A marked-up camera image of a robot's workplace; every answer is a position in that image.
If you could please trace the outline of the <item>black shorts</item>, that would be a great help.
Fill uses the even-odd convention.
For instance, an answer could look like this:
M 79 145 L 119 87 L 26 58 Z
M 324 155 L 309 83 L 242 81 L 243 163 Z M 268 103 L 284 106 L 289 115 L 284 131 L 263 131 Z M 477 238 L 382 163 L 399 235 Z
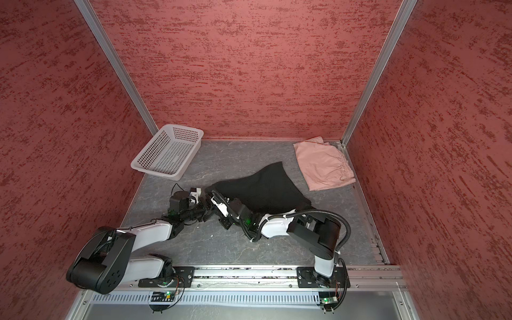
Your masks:
M 272 163 L 253 175 L 219 181 L 206 192 L 216 191 L 223 197 L 239 199 L 251 211 L 280 214 L 293 209 L 311 209 L 311 200 L 295 186 L 282 162 Z

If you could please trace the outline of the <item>pink shorts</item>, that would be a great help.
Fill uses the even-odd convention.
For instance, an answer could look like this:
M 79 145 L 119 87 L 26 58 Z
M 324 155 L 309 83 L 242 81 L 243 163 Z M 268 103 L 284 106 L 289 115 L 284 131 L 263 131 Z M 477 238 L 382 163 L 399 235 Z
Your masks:
M 355 183 L 355 174 L 344 154 L 321 136 L 297 142 L 293 147 L 310 191 L 336 189 Z

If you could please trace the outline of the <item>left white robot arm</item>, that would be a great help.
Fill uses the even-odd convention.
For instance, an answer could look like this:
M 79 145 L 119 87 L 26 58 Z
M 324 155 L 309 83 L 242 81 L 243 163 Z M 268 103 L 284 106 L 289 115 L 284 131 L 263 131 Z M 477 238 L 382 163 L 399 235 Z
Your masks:
M 122 283 L 140 287 L 188 288 L 192 267 L 175 267 L 160 254 L 133 257 L 138 249 L 174 239 L 190 221 L 204 221 L 211 206 L 200 200 L 182 211 L 169 211 L 149 223 L 126 228 L 101 227 L 86 243 L 66 273 L 66 280 L 80 289 L 106 295 Z

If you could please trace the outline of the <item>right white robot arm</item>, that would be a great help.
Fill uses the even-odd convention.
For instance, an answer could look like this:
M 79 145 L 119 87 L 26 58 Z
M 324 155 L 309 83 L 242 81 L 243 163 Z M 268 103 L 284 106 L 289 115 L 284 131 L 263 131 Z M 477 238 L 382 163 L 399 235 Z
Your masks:
M 211 202 L 219 221 L 227 229 L 231 225 L 239 226 L 251 242 L 285 236 L 297 241 L 315 257 L 311 280 L 319 287 L 330 287 L 340 249 L 351 236 L 351 226 L 345 218 L 313 208 L 276 214 L 254 213 L 239 199 L 228 201 L 217 193 Z

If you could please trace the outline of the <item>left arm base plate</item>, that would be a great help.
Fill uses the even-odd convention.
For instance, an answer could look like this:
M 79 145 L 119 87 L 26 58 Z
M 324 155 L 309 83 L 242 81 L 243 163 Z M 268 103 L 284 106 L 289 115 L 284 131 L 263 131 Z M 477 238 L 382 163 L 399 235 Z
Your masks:
M 138 287 L 165 290 L 179 289 L 183 287 L 190 288 L 194 273 L 194 267 L 173 267 L 171 269 L 171 274 L 166 275 L 165 277 L 139 280 Z

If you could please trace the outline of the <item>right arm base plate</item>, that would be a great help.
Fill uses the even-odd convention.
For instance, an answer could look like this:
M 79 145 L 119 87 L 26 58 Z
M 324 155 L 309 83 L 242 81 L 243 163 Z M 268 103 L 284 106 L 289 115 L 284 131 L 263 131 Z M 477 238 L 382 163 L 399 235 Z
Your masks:
M 299 288 L 350 288 L 351 283 L 347 270 L 343 267 L 335 267 L 330 278 L 318 274 L 313 267 L 298 267 L 296 269 Z

